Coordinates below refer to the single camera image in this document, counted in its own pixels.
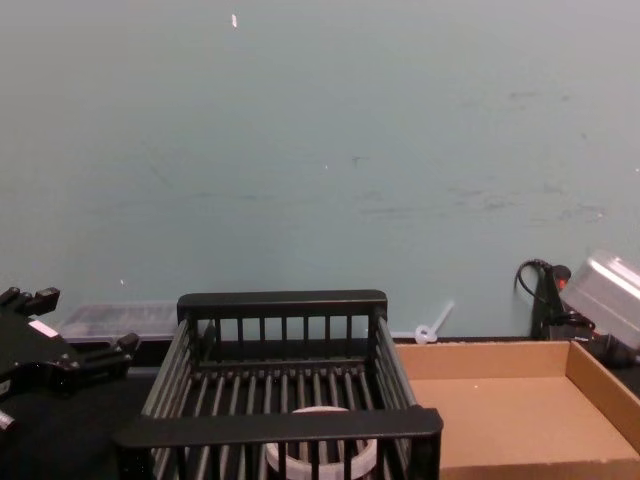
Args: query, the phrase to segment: clear plastic container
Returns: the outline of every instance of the clear plastic container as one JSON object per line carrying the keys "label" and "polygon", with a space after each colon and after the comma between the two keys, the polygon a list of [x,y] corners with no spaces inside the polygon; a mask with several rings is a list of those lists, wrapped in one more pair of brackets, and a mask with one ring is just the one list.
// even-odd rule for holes
{"label": "clear plastic container", "polygon": [[141,302],[82,306],[58,331],[74,343],[113,341],[130,332],[142,340],[166,340],[177,326],[175,302]]}
{"label": "clear plastic container", "polygon": [[640,349],[640,269],[599,250],[573,275],[560,294],[572,309],[629,348]]}

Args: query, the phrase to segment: white container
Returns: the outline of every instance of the white container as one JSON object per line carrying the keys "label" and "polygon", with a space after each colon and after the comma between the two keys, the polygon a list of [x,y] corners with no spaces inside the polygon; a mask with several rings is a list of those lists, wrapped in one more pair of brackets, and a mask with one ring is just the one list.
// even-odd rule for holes
{"label": "white container", "polygon": [[640,269],[594,252],[560,293],[562,300],[633,349],[640,349]]}

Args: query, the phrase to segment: white plastic piece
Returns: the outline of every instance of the white plastic piece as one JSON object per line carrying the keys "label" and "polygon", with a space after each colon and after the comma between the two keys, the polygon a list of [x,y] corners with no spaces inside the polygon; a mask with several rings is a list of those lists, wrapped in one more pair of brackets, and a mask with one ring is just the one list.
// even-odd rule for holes
{"label": "white plastic piece", "polygon": [[[307,407],[294,410],[293,413],[305,412],[348,412],[346,408],[340,407]],[[266,448],[267,462],[276,472],[278,471],[278,445],[268,443]],[[311,463],[297,460],[287,456],[287,478],[289,480],[311,480]],[[364,477],[376,466],[376,441],[367,440],[367,446],[351,459],[351,478],[357,479]],[[327,463],[320,465],[320,480],[343,480],[344,479],[344,463]]]}
{"label": "white plastic piece", "polygon": [[418,325],[415,331],[415,339],[416,343],[420,345],[424,345],[426,343],[434,343],[438,341],[438,330],[444,323],[444,321],[451,314],[451,310],[455,307],[455,303],[453,301],[449,302],[444,310],[436,320],[436,323],[433,324],[432,327],[427,327],[426,325]]}
{"label": "white plastic piece", "polygon": [[45,325],[44,323],[42,323],[40,320],[33,320],[33,321],[29,322],[29,326],[31,328],[35,328],[40,333],[46,335],[49,338],[53,338],[53,337],[57,337],[58,336],[58,332],[56,332],[49,325]]}

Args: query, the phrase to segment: scuff mark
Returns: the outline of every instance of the scuff mark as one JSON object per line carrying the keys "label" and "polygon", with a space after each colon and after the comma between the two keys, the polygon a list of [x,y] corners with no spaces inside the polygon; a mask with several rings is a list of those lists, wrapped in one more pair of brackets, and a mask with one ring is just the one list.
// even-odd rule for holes
{"label": "scuff mark", "polygon": [[199,192],[199,193],[192,193],[189,195],[179,195],[179,196],[175,196],[173,198],[164,199],[164,200],[123,200],[120,202],[112,203],[110,205],[105,205],[103,207],[91,208],[86,210],[86,212],[90,215],[96,215],[100,217],[100,216],[113,215],[118,212],[129,210],[131,208],[136,208],[136,207],[160,206],[160,205],[166,205],[167,203],[169,204],[182,203],[190,200],[212,198],[214,196],[216,196],[216,194],[211,192]]}
{"label": "scuff mark", "polygon": [[363,208],[360,210],[362,215],[398,215],[407,214],[417,211],[412,207],[386,207],[386,208]]}
{"label": "scuff mark", "polygon": [[169,180],[169,178],[163,175],[156,165],[154,165],[152,162],[149,162],[148,166],[149,166],[149,171],[153,174],[154,177],[156,177],[160,181],[160,183],[162,183],[167,188],[173,187],[171,180]]}
{"label": "scuff mark", "polygon": [[514,207],[515,203],[500,198],[487,199],[482,205],[482,210],[485,212],[495,212],[503,210],[505,208]]}
{"label": "scuff mark", "polygon": [[587,223],[593,223],[604,218],[606,209],[598,205],[585,205],[579,203],[573,208],[562,210],[558,216],[558,220],[565,221],[573,218],[585,218]]}
{"label": "scuff mark", "polygon": [[351,157],[351,163],[355,168],[358,168],[358,162],[360,162],[360,160],[369,160],[369,157],[362,157],[359,155],[354,155],[353,157]]}
{"label": "scuff mark", "polygon": [[460,198],[478,197],[485,193],[484,190],[480,190],[480,189],[468,189],[468,188],[460,188],[460,187],[449,187],[447,188],[447,191],[454,193]]}
{"label": "scuff mark", "polygon": [[357,196],[356,199],[364,202],[382,202],[384,197],[378,190],[368,190],[362,195]]}
{"label": "scuff mark", "polygon": [[553,185],[549,182],[544,182],[542,192],[555,195],[564,195],[565,193],[564,188],[562,188],[560,185]]}
{"label": "scuff mark", "polygon": [[511,92],[509,94],[509,100],[520,100],[523,98],[534,98],[539,95],[538,92],[528,91],[528,92]]}

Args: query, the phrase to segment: metal container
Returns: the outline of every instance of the metal container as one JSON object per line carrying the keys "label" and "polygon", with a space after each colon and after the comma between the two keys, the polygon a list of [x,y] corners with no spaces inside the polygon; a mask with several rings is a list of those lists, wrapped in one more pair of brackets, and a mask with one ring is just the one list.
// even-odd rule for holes
{"label": "metal container", "polygon": [[[352,480],[372,439],[363,478],[437,479],[442,420],[417,405],[386,312],[374,290],[183,296],[142,416],[114,437],[120,479],[286,479],[288,456]],[[310,406],[348,411],[292,413]]]}

